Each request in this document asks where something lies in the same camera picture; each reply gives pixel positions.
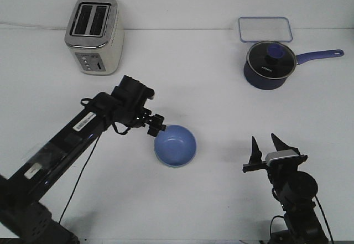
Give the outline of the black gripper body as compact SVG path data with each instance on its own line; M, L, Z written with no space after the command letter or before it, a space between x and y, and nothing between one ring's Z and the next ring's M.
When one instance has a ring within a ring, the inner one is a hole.
M152 114L145 108L146 100L152 100L155 91L138 80L125 75L111 96L118 100L118 109L113 113L112 126L116 133L126 135L131 128L149 125L147 134L156 137L166 129L164 117Z
M282 156L279 159L257 160L244 164L242 171L244 173L265 169L268 179L273 186L273 192L279 196L289 176L298 171L298 166L308 159L307 155Z

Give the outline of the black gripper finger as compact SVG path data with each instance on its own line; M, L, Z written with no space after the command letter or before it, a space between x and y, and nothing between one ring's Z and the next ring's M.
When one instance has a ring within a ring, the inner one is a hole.
M251 138L251 156L249 164L259 164L262 162L262 152L259 150L257 141L254 136Z
M274 133L271 134L272 142L276 148L276 151L281 150L292 150L296 154L300 155L299 149L296 147L291 147L285 144L279 137L277 137Z

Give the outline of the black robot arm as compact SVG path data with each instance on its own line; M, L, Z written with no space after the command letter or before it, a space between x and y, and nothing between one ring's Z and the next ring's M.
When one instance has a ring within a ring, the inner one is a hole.
M148 125L153 137L165 130L163 116L144 107L154 95L153 89L124 76L111 94L83 98L84 109L78 115L10 178L1 177L1 223L22 243L78 243L75 234L52 219L40 199L109 127Z
M333 237L326 237L321 223L314 211L318 206L318 184L308 173L298 170L298 166L308 159L296 147L291 147L271 134L276 151L262 159L257 141L251 138L251 155L242 171L252 172L264 169L272 185L272 195L280 203L286 229L273 232L269 230L268 243L328 243Z

